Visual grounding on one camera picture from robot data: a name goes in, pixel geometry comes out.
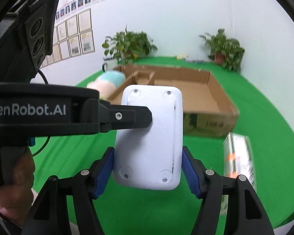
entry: cardboard box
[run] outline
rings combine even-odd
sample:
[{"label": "cardboard box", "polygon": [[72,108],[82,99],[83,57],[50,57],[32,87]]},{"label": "cardboard box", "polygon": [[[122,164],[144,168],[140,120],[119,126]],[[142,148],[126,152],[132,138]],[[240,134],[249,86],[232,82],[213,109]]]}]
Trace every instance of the cardboard box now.
[{"label": "cardboard box", "polygon": [[[140,73],[153,71],[154,85],[177,87],[183,97],[184,134],[226,136],[237,123],[238,109],[209,71],[149,65],[118,66],[115,70],[130,78],[137,70]],[[122,93],[119,94],[114,104],[121,103]]]},{"label": "cardboard box", "polygon": [[107,101],[114,105],[120,105],[126,87],[129,85],[154,85],[154,74],[154,71],[135,69],[132,74],[126,75],[126,81],[107,98]]}]

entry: green table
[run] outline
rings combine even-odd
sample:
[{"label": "green table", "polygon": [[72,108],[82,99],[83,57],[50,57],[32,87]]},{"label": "green table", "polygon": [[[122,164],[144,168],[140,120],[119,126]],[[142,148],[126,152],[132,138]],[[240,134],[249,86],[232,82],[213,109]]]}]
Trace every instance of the green table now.
[{"label": "green table", "polygon": [[[170,64],[210,70],[240,111],[235,133],[248,135],[255,159],[257,193],[273,227],[294,212],[294,133],[271,102],[252,84],[236,73],[206,63],[193,65],[174,58],[141,59],[139,64]],[[86,87],[95,73],[78,86]],[[75,175],[100,159],[115,144],[116,132],[88,136],[52,137],[47,147],[35,157],[34,188],[39,191],[50,175],[59,178]],[[45,138],[36,139],[34,152]],[[207,169],[223,173],[223,138],[184,136],[193,156]],[[110,178],[105,193],[94,201],[106,235],[189,235],[201,201],[187,186],[184,175],[172,191],[149,191],[117,185]],[[69,198],[70,219],[76,222],[73,200]],[[225,217],[220,217],[218,234],[223,234]]]}]

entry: blue gripper pad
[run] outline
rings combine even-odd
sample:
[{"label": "blue gripper pad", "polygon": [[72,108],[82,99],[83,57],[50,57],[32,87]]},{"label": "blue gripper pad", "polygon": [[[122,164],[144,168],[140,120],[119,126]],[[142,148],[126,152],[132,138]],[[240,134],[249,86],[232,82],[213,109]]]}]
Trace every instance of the blue gripper pad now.
[{"label": "blue gripper pad", "polygon": [[199,198],[201,196],[201,191],[199,189],[199,177],[197,176],[184,150],[182,151],[182,170],[191,193],[195,194],[196,198]]},{"label": "blue gripper pad", "polygon": [[98,199],[104,193],[108,180],[113,169],[114,149],[109,153],[106,161],[101,167],[98,176],[96,177],[96,185],[93,191],[94,199]]}]

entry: blurry hand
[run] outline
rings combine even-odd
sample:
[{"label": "blurry hand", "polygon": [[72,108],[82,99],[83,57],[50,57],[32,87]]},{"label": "blurry hand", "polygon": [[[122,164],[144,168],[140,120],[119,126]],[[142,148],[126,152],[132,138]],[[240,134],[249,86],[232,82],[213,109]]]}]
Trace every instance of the blurry hand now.
[{"label": "blurry hand", "polygon": [[16,224],[23,226],[34,199],[35,163],[29,147],[13,168],[14,184],[0,187],[0,212]]}]

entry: potted plant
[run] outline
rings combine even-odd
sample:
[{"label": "potted plant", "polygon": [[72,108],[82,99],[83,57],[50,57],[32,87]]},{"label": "potted plant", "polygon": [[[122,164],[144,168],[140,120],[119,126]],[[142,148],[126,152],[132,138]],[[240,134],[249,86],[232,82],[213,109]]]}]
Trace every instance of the potted plant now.
[{"label": "potted plant", "polygon": [[106,36],[102,47],[105,49],[105,56],[111,56],[121,61],[121,63],[131,63],[138,57],[147,56],[152,50],[158,50],[156,45],[152,44],[144,32],[128,32],[127,26],[125,32],[116,33],[115,36]]},{"label": "potted plant", "polygon": [[205,40],[205,44],[210,47],[209,58],[215,64],[221,65],[222,68],[228,71],[240,72],[241,62],[245,49],[240,47],[237,39],[227,38],[224,34],[224,29],[219,29],[216,35],[205,33],[199,35]]}]

